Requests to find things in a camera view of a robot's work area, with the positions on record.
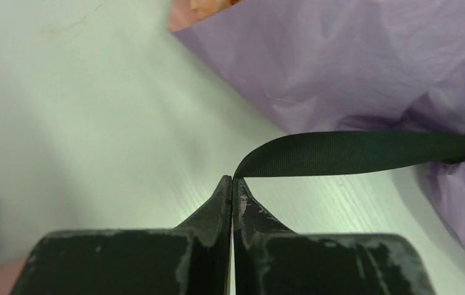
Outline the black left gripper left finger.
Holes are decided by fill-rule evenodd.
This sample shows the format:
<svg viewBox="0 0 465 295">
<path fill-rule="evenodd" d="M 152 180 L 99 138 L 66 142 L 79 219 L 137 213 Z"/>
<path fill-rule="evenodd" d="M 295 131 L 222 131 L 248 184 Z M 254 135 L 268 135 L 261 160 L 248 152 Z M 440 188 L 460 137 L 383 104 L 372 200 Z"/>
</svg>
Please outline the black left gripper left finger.
<svg viewBox="0 0 465 295">
<path fill-rule="evenodd" d="M 227 294 L 232 179 L 172 229 L 62 230 L 33 248 L 12 294 Z"/>
</svg>

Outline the purple wrapping paper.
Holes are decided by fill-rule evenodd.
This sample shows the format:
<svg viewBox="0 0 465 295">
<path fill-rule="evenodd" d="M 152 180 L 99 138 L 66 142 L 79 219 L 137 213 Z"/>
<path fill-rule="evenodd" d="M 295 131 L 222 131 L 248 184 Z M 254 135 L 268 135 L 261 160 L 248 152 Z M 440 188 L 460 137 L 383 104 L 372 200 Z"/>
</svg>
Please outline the purple wrapping paper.
<svg viewBox="0 0 465 295">
<path fill-rule="evenodd" d="M 465 135 L 465 1 L 241 1 L 173 34 L 289 135 Z M 465 161 L 427 164 L 465 249 Z"/>
</svg>

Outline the pink and yellow flower bouquet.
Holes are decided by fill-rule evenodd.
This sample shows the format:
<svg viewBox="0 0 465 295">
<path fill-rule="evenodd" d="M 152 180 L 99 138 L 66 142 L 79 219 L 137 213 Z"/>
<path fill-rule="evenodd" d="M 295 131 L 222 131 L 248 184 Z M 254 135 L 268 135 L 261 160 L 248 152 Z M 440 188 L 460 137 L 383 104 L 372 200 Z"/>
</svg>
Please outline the pink and yellow flower bouquet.
<svg viewBox="0 0 465 295">
<path fill-rule="evenodd" d="M 174 0 L 168 29 L 172 33 L 183 30 L 239 2 L 241 0 Z"/>
</svg>

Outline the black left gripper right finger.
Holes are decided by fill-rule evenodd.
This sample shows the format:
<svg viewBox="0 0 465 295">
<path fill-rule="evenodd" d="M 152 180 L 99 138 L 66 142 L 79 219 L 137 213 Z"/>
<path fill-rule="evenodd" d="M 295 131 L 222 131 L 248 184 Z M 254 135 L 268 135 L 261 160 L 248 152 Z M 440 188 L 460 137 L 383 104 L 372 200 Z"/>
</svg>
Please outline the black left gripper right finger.
<svg viewBox="0 0 465 295">
<path fill-rule="evenodd" d="M 237 294 L 434 294 L 414 247 L 394 234 L 298 234 L 233 182 Z"/>
</svg>

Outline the black ribbon gold lettering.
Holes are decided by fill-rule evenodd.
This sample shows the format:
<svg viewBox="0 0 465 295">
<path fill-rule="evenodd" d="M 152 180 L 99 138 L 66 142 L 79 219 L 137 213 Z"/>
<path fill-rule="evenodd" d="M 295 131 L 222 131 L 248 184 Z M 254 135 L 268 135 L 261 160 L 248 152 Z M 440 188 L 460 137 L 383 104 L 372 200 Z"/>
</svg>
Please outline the black ribbon gold lettering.
<svg viewBox="0 0 465 295">
<path fill-rule="evenodd" d="M 234 178 L 354 175 L 423 163 L 465 161 L 465 135 L 440 132 L 312 132 L 250 152 Z"/>
</svg>

